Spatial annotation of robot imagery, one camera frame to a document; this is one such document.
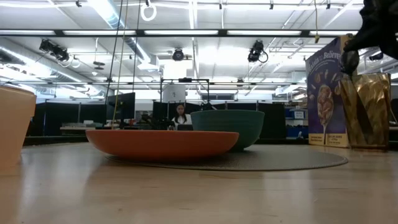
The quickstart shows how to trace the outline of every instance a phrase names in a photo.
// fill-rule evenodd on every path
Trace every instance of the teal bowl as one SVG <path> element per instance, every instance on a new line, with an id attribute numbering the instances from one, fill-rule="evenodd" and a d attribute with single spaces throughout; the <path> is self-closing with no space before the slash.
<path id="1" fill-rule="evenodd" d="M 243 151 L 260 136 L 264 113 L 249 110 L 209 110 L 191 114 L 195 131 L 226 131 L 239 133 L 239 139 L 230 151 Z"/>

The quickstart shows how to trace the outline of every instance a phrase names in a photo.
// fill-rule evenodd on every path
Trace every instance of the orange bowl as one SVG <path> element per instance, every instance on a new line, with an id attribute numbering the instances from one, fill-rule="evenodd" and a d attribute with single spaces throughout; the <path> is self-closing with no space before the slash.
<path id="1" fill-rule="evenodd" d="M 180 161 L 222 154 L 239 133 L 213 131 L 87 130 L 97 149 L 123 159 Z"/>

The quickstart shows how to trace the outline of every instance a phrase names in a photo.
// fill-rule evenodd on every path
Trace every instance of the round gray mat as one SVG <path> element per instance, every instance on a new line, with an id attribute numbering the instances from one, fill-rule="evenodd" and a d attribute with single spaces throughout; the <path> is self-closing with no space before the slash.
<path id="1" fill-rule="evenodd" d="M 108 159 L 129 164 L 176 169 L 224 171 L 277 171 L 317 169 L 342 165 L 347 158 L 295 146 L 252 146 L 244 152 L 226 153 L 200 161 L 150 163 L 108 156 Z"/>

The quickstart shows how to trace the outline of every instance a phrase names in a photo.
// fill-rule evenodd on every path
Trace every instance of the large bowl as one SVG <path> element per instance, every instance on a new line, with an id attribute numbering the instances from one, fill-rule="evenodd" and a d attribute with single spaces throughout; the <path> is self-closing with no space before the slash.
<path id="1" fill-rule="evenodd" d="M 209 110 L 191 114 L 195 131 L 226 131 L 239 133 L 231 151 L 243 151 L 260 136 L 264 113 L 249 110 Z"/>
<path id="2" fill-rule="evenodd" d="M 87 130 L 97 149 L 137 161 L 186 161 L 222 154 L 238 140 L 238 133 L 206 131 Z"/>

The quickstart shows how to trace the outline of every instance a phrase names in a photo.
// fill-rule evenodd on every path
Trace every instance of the gold pleated bag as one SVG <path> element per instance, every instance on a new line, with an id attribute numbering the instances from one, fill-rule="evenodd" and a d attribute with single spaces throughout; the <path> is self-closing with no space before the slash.
<path id="1" fill-rule="evenodd" d="M 352 78 L 345 75 L 339 86 L 350 146 L 366 149 L 387 148 L 391 111 L 390 75 L 372 73 L 354 75 Z"/>

